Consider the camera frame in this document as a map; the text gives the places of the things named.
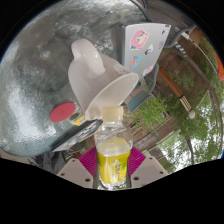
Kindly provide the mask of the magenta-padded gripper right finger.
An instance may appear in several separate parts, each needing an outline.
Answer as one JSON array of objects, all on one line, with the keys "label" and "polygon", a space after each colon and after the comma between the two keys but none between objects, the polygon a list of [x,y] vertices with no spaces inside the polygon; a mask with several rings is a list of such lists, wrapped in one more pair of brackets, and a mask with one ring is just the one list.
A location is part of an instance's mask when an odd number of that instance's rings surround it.
[{"label": "magenta-padded gripper right finger", "polygon": [[143,187],[167,175],[167,171],[155,157],[146,157],[136,148],[131,150],[128,159],[128,186],[130,188]]}]

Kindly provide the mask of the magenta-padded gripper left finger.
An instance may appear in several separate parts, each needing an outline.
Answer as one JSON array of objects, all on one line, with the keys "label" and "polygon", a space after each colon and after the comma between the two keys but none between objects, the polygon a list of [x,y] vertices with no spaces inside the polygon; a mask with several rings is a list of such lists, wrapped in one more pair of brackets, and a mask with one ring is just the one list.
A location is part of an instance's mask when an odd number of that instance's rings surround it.
[{"label": "magenta-padded gripper left finger", "polygon": [[58,176],[78,186],[92,188],[96,171],[97,153],[96,149],[92,148],[79,159],[70,159],[58,173]]}]

